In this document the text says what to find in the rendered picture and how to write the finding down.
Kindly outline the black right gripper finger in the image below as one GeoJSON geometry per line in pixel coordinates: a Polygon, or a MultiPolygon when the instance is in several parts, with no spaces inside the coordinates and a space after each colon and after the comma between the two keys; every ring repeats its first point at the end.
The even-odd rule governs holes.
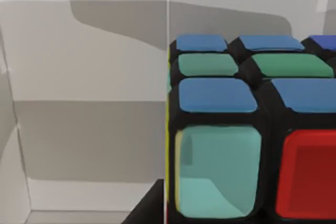
{"type": "Polygon", "coordinates": [[[122,224],[164,224],[164,179],[157,179],[122,224]]]}

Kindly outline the multicoloured puzzle cube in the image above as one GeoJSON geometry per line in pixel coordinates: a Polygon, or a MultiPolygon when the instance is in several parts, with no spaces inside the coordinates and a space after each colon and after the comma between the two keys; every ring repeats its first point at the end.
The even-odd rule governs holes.
{"type": "Polygon", "coordinates": [[[170,44],[167,224],[336,224],[336,35],[170,44]]]}

